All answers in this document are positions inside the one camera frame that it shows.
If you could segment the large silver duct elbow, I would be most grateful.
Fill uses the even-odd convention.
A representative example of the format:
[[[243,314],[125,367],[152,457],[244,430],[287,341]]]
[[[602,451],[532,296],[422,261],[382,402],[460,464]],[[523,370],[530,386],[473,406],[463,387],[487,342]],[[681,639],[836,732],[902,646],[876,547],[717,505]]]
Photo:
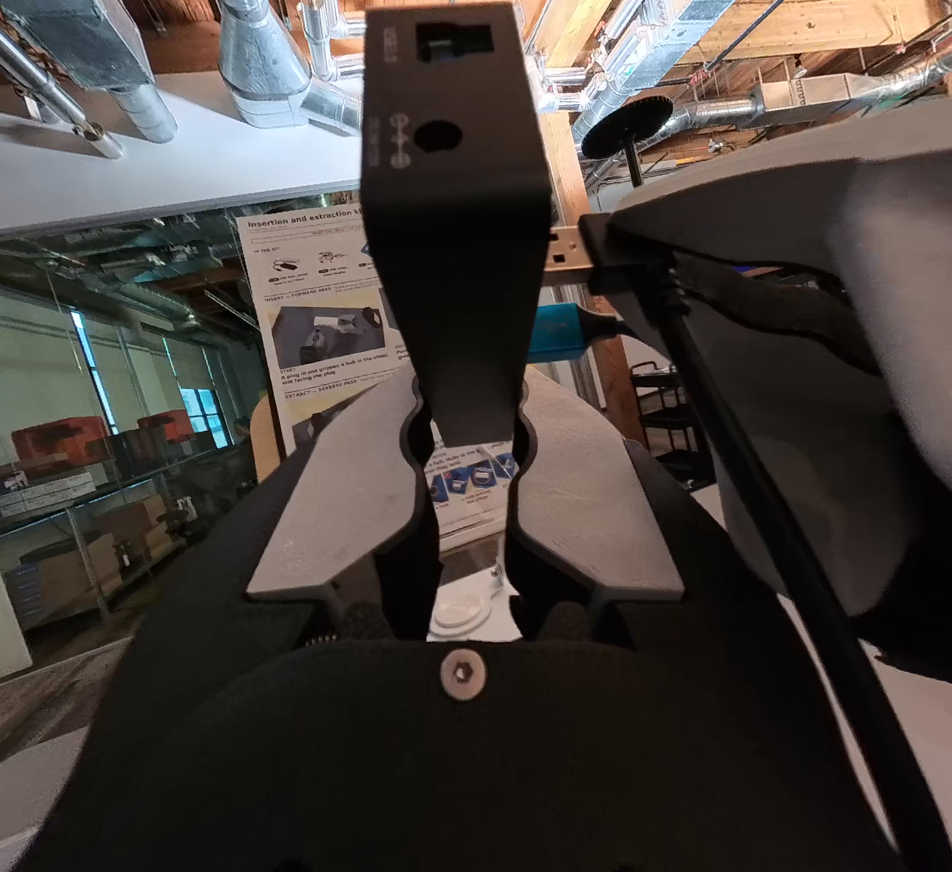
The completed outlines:
[[[247,124],[315,125],[339,136],[360,134],[361,104],[339,88],[339,62],[330,47],[331,40],[351,34],[339,0],[300,0],[307,54],[271,0],[215,1],[219,71]]]

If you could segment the printed instruction sheet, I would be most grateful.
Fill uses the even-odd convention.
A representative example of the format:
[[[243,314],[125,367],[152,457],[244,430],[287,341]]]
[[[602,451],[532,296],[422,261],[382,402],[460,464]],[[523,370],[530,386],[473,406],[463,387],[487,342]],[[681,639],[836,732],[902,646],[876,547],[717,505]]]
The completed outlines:
[[[237,220],[288,452],[315,440],[365,390],[411,366],[358,203]],[[510,442],[434,451],[425,477],[448,550],[501,533],[516,473]]]

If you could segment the black disc on pole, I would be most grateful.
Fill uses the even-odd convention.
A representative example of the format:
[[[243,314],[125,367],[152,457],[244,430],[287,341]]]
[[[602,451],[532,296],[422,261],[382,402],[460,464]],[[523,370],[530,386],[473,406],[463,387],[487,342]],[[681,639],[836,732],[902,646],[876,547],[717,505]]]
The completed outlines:
[[[589,160],[607,160],[624,152],[630,181],[640,187],[642,176],[636,145],[654,136],[672,117],[674,104],[666,96],[649,96],[625,104],[594,125],[581,142]]]

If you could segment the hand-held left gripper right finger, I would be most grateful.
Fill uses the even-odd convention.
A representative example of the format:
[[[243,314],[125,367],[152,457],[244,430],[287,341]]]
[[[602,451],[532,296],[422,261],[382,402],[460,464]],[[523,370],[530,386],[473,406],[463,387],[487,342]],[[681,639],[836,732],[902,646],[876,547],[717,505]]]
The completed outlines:
[[[684,581],[621,433],[552,380],[526,380],[508,492],[506,579],[520,634],[535,640],[551,612],[616,640],[626,604],[676,604]]]

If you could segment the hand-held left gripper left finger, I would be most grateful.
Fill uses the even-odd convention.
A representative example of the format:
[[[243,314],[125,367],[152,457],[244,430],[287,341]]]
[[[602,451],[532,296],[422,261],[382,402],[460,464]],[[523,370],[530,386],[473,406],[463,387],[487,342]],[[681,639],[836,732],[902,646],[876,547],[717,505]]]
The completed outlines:
[[[361,394],[317,437],[248,596],[321,604],[334,623],[369,604],[397,639],[425,640],[442,573],[433,446],[412,369]]]

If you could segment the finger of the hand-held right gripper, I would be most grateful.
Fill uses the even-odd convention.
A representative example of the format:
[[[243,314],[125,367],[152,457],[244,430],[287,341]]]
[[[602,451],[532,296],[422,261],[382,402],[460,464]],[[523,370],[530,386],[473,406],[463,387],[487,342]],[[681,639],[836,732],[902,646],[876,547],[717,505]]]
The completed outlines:
[[[688,301],[720,394],[785,497],[844,611],[950,612],[950,491],[881,378],[818,342]]]
[[[950,277],[950,99],[748,148],[639,188],[610,225],[735,263],[794,263],[856,280]]]

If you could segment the brown cardboard box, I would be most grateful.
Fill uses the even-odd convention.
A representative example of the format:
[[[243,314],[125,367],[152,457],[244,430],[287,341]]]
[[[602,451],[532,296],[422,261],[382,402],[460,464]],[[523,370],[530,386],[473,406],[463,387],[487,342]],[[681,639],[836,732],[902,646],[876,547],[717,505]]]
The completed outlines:
[[[108,610],[120,592],[184,547],[187,516],[160,494],[66,509],[2,535],[2,580],[30,631]]]

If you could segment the dark insulated rectangular duct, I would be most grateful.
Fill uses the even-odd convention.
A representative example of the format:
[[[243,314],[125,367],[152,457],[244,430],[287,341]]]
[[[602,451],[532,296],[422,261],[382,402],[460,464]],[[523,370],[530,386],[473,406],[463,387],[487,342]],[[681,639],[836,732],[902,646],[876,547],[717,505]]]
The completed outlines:
[[[167,143],[177,123],[119,0],[1,0],[2,16],[74,84],[107,92],[140,134]]]

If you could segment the dark cable light-blue plugs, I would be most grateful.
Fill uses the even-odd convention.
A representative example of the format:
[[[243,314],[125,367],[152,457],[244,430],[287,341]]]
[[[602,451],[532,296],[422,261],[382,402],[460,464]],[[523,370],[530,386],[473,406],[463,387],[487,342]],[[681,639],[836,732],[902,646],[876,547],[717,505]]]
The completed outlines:
[[[639,336],[619,317],[560,303],[538,307],[530,339],[528,365],[576,361],[596,342]]]

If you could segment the black usb hub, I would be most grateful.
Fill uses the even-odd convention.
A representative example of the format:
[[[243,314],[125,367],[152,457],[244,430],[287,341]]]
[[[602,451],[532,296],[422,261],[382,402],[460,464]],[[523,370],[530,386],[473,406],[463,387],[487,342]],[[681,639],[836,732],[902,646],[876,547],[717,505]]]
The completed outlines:
[[[512,439],[551,185],[510,4],[366,12],[360,192],[444,445]]]

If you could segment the orange box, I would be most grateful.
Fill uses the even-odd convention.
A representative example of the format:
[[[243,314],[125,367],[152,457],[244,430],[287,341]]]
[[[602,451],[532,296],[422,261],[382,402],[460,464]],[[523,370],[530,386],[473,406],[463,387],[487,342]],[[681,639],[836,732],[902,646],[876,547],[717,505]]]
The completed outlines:
[[[138,419],[137,426],[142,430],[161,432],[170,444],[178,444],[192,438],[194,429],[192,420],[185,409],[172,409]]]
[[[71,417],[10,433],[18,460],[65,455],[73,466],[106,461],[111,457],[108,430],[100,416]]]

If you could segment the black utility cart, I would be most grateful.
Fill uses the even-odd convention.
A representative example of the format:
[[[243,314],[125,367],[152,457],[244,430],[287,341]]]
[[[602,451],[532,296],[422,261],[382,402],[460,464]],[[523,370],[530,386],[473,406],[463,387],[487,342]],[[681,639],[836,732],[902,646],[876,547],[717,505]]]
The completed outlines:
[[[716,482],[706,435],[690,406],[675,367],[656,362],[629,371],[639,419],[652,456],[687,491]]]

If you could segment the white stand base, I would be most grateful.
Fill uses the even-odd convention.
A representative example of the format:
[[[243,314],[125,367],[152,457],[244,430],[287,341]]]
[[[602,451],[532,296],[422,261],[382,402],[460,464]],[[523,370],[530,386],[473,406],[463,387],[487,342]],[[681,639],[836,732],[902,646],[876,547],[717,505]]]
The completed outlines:
[[[516,594],[504,570],[494,565],[443,584],[432,609],[428,641],[521,640],[509,601]]]

